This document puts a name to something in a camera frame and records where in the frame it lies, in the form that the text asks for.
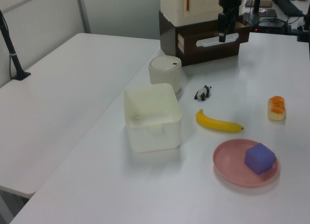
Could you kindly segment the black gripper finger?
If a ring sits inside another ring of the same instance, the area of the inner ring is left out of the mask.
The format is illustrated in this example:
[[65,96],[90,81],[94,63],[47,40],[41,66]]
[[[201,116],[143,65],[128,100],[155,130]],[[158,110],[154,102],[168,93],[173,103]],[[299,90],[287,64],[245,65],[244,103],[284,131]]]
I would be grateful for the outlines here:
[[238,9],[232,8],[228,11],[228,26],[227,26],[227,33],[231,34],[234,33],[235,23],[238,20]]
[[219,42],[226,41],[226,24],[227,24],[226,15],[223,13],[218,14],[217,31],[219,36]]

